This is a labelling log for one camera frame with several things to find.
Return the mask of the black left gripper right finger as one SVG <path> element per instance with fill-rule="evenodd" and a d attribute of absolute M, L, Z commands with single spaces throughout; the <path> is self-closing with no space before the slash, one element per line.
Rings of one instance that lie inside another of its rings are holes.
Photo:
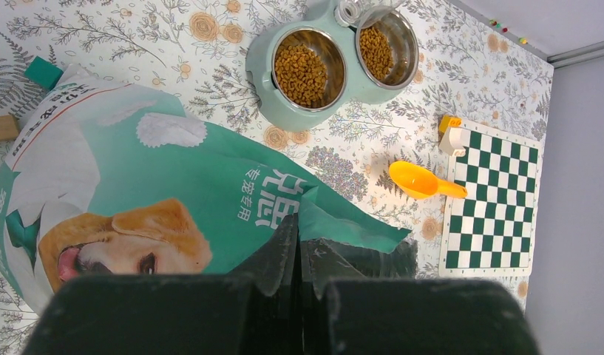
<path fill-rule="evenodd" d="M 488 280 L 415 278 L 416 244 L 389 254 L 300 246 L 306 354 L 538 354 L 524 313 Z"/>

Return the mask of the orange plastic scoop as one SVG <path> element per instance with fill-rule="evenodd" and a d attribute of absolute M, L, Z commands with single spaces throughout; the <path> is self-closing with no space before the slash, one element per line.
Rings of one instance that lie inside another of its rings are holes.
<path fill-rule="evenodd" d="M 455 198 L 465 198 L 468 195 L 464 186 L 440 179 L 430 170 L 402 160 L 390 164 L 389 176 L 409 197 L 419 200 L 435 195 Z"/>

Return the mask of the green pet food bag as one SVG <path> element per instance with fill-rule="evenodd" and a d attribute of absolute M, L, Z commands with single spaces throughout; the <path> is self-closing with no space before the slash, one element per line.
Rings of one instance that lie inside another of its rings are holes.
<path fill-rule="evenodd" d="M 172 94 L 76 67 L 0 167 L 0 271 L 41 312 L 83 275 L 228 273 L 292 214 L 303 240 L 386 254 L 409 233 Z"/>

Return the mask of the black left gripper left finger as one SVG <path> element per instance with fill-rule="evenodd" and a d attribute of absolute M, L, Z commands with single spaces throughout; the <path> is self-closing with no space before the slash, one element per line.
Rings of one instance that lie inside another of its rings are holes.
<path fill-rule="evenodd" d="M 226 274 L 68 282 L 26 354 L 297 354 L 298 217 Z"/>

